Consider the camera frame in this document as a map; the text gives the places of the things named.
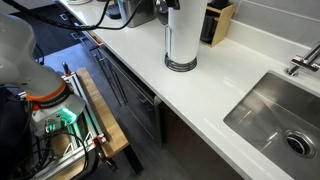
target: stainless steel sink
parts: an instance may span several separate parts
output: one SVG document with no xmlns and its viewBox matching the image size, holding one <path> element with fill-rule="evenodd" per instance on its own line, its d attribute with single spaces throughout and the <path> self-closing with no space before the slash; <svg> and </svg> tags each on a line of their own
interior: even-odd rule
<svg viewBox="0 0 320 180">
<path fill-rule="evenodd" d="M 224 122 L 294 179 L 320 179 L 320 98 L 267 73 Z"/>
</svg>

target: sink drain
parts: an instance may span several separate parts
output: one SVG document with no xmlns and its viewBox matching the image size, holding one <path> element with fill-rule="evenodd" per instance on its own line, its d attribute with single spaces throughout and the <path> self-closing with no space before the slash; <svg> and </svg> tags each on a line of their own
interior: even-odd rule
<svg viewBox="0 0 320 180">
<path fill-rule="evenodd" d="M 306 158 L 315 156 L 315 146 L 306 135 L 297 131 L 286 131 L 285 135 L 288 145 L 295 153 Z"/>
</svg>

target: green light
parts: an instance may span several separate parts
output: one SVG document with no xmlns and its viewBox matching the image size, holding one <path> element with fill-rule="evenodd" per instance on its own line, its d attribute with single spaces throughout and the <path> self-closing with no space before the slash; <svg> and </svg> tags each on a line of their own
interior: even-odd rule
<svg viewBox="0 0 320 180">
<path fill-rule="evenodd" d="M 77 118 L 78 116 L 67 108 L 62 108 L 60 110 L 60 119 L 61 121 L 64 121 L 65 125 L 72 124 Z"/>
</svg>

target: orange ring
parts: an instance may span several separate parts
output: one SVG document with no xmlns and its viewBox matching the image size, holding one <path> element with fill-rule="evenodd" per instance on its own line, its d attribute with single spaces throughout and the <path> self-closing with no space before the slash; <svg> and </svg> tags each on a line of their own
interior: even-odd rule
<svg viewBox="0 0 320 180">
<path fill-rule="evenodd" d="M 59 93 L 61 93 L 61 92 L 64 90 L 64 88 L 66 87 L 66 82 L 65 82 L 63 79 L 61 79 L 61 80 L 62 80 L 62 82 L 61 82 L 60 87 L 59 87 L 56 91 L 54 91 L 53 93 L 51 93 L 51 94 L 49 94 L 49 95 L 47 95 L 47 96 L 40 96 L 40 97 L 35 97 L 35 96 L 31 96 L 30 94 L 27 94 L 27 95 L 26 95 L 26 98 L 27 98 L 29 101 L 47 101 L 47 100 L 50 100 L 50 99 L 56 97 L 56 96 L 59 95 Z"/>
</svg>

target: paper towel roll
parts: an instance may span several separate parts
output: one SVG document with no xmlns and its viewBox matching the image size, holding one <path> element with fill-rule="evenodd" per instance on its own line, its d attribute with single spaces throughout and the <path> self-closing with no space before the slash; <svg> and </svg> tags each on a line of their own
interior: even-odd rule
<svg viewBox="0 0 320 180">
<path fill-rule="evenodd" d="M 180 10 L 169 9 L 171 41 L 169 58 L 176 63 L 189 63 L 197 56 L 199 39 L 208 0 L 180 0 Z"/>
</svg>

